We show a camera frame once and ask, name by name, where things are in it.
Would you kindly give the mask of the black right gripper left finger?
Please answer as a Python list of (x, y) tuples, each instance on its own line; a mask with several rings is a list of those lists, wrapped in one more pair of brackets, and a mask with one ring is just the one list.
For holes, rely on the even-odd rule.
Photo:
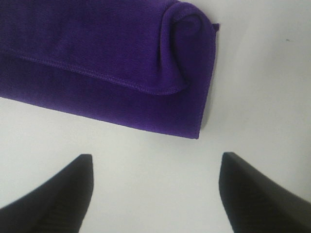
[(77, 233), (94, 188), (93, 160), (81, 154), (65, 168), (0, 210), (2, 233)]

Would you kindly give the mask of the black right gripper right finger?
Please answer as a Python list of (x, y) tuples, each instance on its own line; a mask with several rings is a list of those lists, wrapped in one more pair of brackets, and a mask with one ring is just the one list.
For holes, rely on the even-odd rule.
[(222, 156), (219, 193), (235, 233), (311, 231), (311, 204), (233, 152)]

